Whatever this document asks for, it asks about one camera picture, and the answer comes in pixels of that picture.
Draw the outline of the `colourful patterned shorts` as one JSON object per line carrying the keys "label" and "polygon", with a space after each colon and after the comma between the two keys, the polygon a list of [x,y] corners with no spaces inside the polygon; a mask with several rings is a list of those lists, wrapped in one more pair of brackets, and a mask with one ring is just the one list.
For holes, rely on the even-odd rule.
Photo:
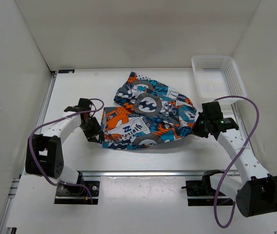
{"label": "colourful patterned shorts", "polygon": [[105,107],[102,146],[136,150],[180,140],[191,134],[197,113],[192,101],[157,80],[131,72]]}

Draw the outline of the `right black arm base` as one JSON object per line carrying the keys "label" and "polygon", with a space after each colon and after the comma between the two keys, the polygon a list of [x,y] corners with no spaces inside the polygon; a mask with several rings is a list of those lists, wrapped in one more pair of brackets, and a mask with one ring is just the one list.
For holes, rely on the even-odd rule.
{"label": "right black arm base", "polygon": [[213,206],[215,201],[215,190],[208,191],[204,188],[201,180],[187,180],[181,187],[187,193],[189,207]]}

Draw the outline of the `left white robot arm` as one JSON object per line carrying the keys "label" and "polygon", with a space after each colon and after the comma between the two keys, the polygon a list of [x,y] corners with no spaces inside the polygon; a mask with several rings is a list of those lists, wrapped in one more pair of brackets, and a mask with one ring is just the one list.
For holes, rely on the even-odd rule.
{"label": "left white robot arm", "polygon": [[101,144],[103,130],[94,113],[103,108],[99,98],[80,98],[77,105],[65,108],[61,118],[33,130],[27,143],[26,173],[42,176],[53,186],[63,184],[74,195],[83,193],[82,173],[65,165],[62,144],[77,128],[88,142]]}

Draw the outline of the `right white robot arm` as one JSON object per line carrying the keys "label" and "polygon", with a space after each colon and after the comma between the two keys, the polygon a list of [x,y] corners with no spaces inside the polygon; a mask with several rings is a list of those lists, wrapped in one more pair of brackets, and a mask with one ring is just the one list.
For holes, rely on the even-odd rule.
{"label": "right white robot arm", "polygon": [[271,175],[244,144],[239,126],[224,118],[217,101],[202,104],[193,133],[198,137],[213,136],[225,149],[241,181],[223,171],[211,170],[202,176],[201,188],[207,195],[223,193],[232,199],[244,217],[277,212],[277,175]]}

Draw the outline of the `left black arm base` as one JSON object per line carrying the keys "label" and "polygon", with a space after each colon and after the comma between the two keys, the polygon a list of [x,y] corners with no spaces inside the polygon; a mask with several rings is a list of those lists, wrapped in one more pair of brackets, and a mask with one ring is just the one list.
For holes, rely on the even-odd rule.
{"label": "left black arm base", "polygon": [[99,202],[99,180],[84,180],[84,185],[89,192],[79,186],[68,186],[60,184],[55,193],[55,204],[65,205],[98,205]]}

